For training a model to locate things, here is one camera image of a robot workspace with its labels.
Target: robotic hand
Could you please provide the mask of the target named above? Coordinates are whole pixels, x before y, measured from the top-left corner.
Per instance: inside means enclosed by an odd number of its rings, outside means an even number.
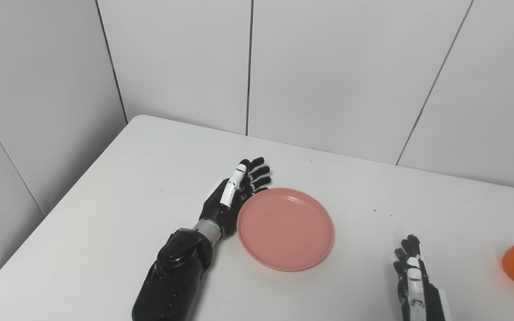
[[[170,235],[152,264],[132,309],[133,321],[184,321],[198,285],[211,265],[212,246],[234,234],[241,206],[271,183],[259,157],[243,159],[203,204],[194,228]]]
[[[404,321],[451,321],[445,291],[430,283],[420,240],[408,235],[402,248],[394,252],[398,258],[394,268],[400,276],[398,296]]]

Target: white robotic finger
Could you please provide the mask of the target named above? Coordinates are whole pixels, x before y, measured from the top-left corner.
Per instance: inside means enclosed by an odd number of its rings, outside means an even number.
[[[410,321],[426,321],[426,299],[424,297],[424,283],[422,270],[417,258],[408,258],[409,266],[406,271],[408,277],[408,303],[410,304]]]
[[[243,164],[237,165],[237,168],[235,169],[233,175],[231,175],[229,181],[227,182],[227,185],[225,186],[225,190],[223,191],[223,195],[220,201],[221,204],[227,206],[228,208],[231,207],[233,196],[235,195],[235,192],[239,189],[239,184],[241,183],[241,180],[245,177],[246,172],[247,166]]]

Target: pink plate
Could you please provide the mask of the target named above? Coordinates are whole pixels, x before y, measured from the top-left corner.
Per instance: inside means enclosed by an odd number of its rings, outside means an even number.
[[[319,264],[334,243],[324,207],[294,189],[267,189],[251,197],[241,208],[237,231],[255,260],[280,271]]]

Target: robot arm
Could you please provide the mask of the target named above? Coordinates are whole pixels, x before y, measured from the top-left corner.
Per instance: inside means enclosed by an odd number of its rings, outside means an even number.
[[[211,265],[212,246],[235,232],[241,206],[271,183],[260,157],[242,160],[203,204],[194,228],[175,231],[159,251],[132,309],[133,321],[184,321]]]
[[[451,321],[445,291],[430,283],[420,240],[414,235],[402,240],[394,252],[394,268],[399,276],[398,297],[404,321]]]

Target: tile grout line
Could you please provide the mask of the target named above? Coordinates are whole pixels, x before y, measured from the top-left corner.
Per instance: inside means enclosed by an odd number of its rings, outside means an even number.
[[[467,11],[465,12],[465,16],[463,16],[463,20],[461,20],[461,24],[459,24],[459,28],[457,28],[457,32],[455,33],[455,37],[453,37],[453,40],[451,41],[451,45],[449,46],[449,49],[447,50],[447,53],[445,54],[445,57],[443,59],[443,62],[441,63],[441,66],[439,67],[439,71],[437,71],[437,75],[434,79],[434,82],[432,83],[432,86],[430,87],[430,91],[428,91],[428,95],[426,96],[426,100],[424,100],[424,104],[422,105],[422,109],[420,109],[420,113],[418,113],[418,117],[416,117],[416,121],[414,122],[414,126],[412,126],[412,130],[410,130],[410,134],[408,135],[408,139],[404,143],[404,147],[402,148],[402,151],[400,152],[400,156],[398,156],[398,160],[396,161],[396,165],[400,163],[400,159],[402,158],[402,155],[404,155],[404,151],[406,150],[406,146],[408,146],[408,142],[410,141],[410,138],[412,138],[412,134],[414,133],[414,130],[416,129],[416,126],[418,125],[418,122],[420,121],[420,118],[422,117],[422,114],[424,112],[424,108],[426,108],[426,104],[428,103],[428,99],[430,99],[430,95],[432,94],[432,91],[434,91],[434,87],[437,83],[437,80],[439,79],[439,75],[441,71],[443,70],[443,66],[445,65],[445,62],[447,61],[447,58],[449,57],[449,54],[451,53],[451,49],[453,49],[453,45],[455,44],[455,40],[457,40],[457,36],[459,36],[459,32],[461,31],[461,27],[463,27],[463,23],[467,19],[467,15],[469,14],[469,11],[471,11],[471,6],[473,6],[473,3],[475,0],[471,0],[469,3],[469,7],[467,7]]]
[[[7,158],[9,159],[9,162],[11,163],[11,165],[13,166],[13,169],[15,170],[15,172],[17,173],[17,175],[19,176],[21,182],[23,183],[23,185],[25,186],[25,189],[27,189],[27,192],[29,193],[29,195],[31,195],[31,199],[33,199],[33,202],[35,203],[35,205],[37,205],[37,209],[39,209],[39,212],[41,212],[41,215],[43,216],[43,219],[45,219],[46,215],[45,215],[45,212],[43,212],[43,209],[41,209],[41,206],[39,205],[39,203],[37,202],[37,199],[35,199],[35,196],[33,195],[33,193],[31,192],[31,189],[29,189],[27,183],[25,182],[25,180],[23,179],[23,177],[21,176],[21,173],[19,172],[19,170],[17,169],[17,166],[15,165],[15,163],[13,162],[13,160],[11,159],[11,156],[9,155],[8,151],[5,149],[5,146],[4,144],[1,142],[0,140],[0,146],[1,148],[4,150],[4,153],[5,155],[7,156]]]
[[[102,14],[100,13],[100,7],[98,6],[98,0],[94,0],[96,4],[96,12],[98,12],[98,19],[100,20],[100,27],[102,27],[102,35],[104,36],[104,42],[106,43],[106,51],[108,51],[108,58],[110,59],[110,66],[112,67],[112,74],[114,75],[114,83],[116,84],[116,90],[118,91],[118,99],[120,99],[120,105],[122,106],[122,113],[124,114],[124,121],[128,124],[128,116],[126,115],[126,108],[124,108],[124,102],[122,101],[122,93],[120,92],[120,86],[118,85],[118,77],[116,76],[116,70],[114,70],[114,62],[112,61],[112,54],[110,53],[110,45],[106,38],[106,30],[104,29],[104,22],[102,21]]]
[[[251,19],[249,20],[249,62],[247,70],[247,109],[245,110],[245,136],[249,135],[249,93],[251,92],[251,53],[253,51],[253,4],[251,0]]]

